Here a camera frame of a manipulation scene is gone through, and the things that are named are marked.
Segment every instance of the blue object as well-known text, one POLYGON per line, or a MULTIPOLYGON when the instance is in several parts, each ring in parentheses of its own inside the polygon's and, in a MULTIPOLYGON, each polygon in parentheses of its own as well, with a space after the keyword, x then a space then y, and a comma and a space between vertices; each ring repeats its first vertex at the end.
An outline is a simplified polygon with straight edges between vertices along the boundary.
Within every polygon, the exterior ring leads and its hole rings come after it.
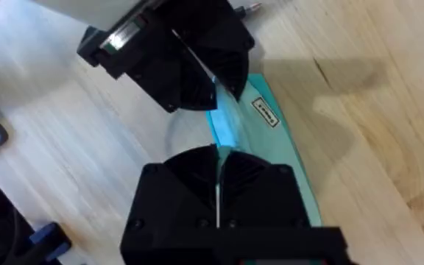
POLYGON ((322 225, 318 205, 286 120, 261 74, 250 74, 237 102, 217 85, 217 110, 206 113, 217 146, 230 146, 294 170, 310 223, 322 225))

